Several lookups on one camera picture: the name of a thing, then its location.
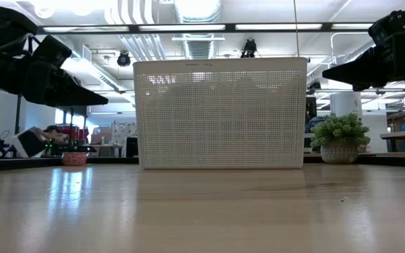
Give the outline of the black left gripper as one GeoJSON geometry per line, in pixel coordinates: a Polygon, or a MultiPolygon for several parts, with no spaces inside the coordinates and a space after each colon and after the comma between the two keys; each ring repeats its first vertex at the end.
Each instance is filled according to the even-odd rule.
{"type": "Polygon", "coordinates": [[[72,50],[51,35],[38,43],[23,35],[0,46],[0,90],[23,93],[31,102],[52,108],[105,105],[108,99],[85,89],[78,78],[61,69],[72,50]]]}

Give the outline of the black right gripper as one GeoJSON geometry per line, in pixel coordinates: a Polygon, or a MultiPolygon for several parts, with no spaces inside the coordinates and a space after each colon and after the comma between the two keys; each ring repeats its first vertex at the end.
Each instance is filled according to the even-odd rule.
{"type": "Polygon", "coordinates": [[[374,36],[370,47],[355,60],[328,70],[322,76],[329,80],[353,84],[353,91],[364,91],[388,82],[405,82],[405,31],[374,36]]]}

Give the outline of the white plastic laundry basket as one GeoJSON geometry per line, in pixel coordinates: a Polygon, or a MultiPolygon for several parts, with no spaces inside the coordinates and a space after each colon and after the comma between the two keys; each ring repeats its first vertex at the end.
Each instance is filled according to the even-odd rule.
{"type": "Polygon", "coordinates": [[[307,59],[138,62],[134,95],[144,169],[299,169],[307,59]]]}

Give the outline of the white cylinder device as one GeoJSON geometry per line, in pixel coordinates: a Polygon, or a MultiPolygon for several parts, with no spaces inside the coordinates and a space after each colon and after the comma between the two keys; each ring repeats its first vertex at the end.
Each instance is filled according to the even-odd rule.
{"type": "Polygon", "coordinates": [[[330,95],[330,113],[339,116],[355,114],[362,118],[360,93],[345,92],[330,95]]]}

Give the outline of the black robot with green lights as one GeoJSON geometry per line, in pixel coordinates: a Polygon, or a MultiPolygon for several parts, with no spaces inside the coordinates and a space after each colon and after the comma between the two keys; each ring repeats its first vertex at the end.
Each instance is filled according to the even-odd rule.
{"type": "Polygon", "coordinates": [[[84,146],[79,141],[71,140],[70,137],[63,133],[61,128],[56,125],[48,126],[43,130],[46,139],[45,150],[42,157],[58,157],[63,153],[95,153],[96,149],[84,146]]]}

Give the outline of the black computer monitor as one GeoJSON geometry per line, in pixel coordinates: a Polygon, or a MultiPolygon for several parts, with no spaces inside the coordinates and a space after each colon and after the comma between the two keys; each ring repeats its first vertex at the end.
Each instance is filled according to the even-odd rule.
{"type": "Polygon", "coordinates": [[[306,97],[305,124],[317,116],[317,106],[315,97],[306,97]]]}

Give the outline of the green potted plant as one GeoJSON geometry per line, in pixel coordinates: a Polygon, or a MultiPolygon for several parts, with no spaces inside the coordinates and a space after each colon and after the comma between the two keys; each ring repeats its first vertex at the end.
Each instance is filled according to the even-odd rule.
{"type": "Polygon", "coordinates": [[[359,156],[359,148],[366,147],[369,128],[356,113],[326,115],[311,128],[314,136],[311,147],[320,148],[321,159],[328,164],[352,164],[359,156]]]}

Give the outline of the blue chair back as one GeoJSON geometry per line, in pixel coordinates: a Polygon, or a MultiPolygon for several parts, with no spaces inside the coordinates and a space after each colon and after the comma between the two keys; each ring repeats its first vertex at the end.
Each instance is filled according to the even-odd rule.
{"type": "Polygon", "coordinates": [[[314,128],[315,126],[317,126],[318,124],[322,123],[322,122],[324,122],[324,117],[322,117],[322,116],[316,116],[316,117],[311,118],[309,120],[309,122],[306,124],[304,132],[306,134],[312,133],[311,129],[314,128]]]}

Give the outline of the black ceiling spotlight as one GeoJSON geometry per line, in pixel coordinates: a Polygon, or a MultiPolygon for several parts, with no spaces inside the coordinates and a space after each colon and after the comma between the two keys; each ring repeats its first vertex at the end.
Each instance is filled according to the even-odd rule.
{"type": "Polygon", "coordinates": [[[117,58],[117,64],[120,67],[127,67],[131,64],[131,58],[128,51],[121,51],[117,58]]]}

